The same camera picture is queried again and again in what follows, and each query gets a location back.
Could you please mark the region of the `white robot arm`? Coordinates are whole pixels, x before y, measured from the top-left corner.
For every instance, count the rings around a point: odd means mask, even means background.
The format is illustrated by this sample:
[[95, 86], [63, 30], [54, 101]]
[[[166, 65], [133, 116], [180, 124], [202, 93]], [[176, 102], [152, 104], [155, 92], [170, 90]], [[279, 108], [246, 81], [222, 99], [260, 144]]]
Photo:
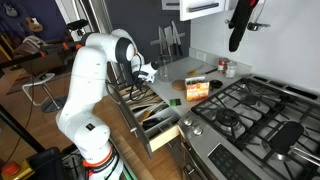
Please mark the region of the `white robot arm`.
[[121, 63], [133, 83], [152, 83], [158, 66], [146, 64], [129, 33], [88, 33], [76, 53], [66, 103], [56, 116], [59, 130], [78, 148], [85, 180], [119, 180], [123, 161], [109, 141], [110, 128], [93, 114], [106, 92], [107, 64]]

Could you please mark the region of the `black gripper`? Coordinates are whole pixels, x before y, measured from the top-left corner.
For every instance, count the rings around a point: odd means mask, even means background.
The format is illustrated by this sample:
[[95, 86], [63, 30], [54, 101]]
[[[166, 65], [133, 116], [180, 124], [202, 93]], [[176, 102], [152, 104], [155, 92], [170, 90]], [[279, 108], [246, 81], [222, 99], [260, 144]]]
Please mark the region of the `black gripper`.
[[142, 89], [143, 84], [147, 83], [153, 83], [154, 82], [154, 77], [153, 76], [148, 76], [148, 75], [139, 75], [137, 77], [137, 80], [135, 81], [134, 85], [132, 88], [136, 87], [138, 90]]

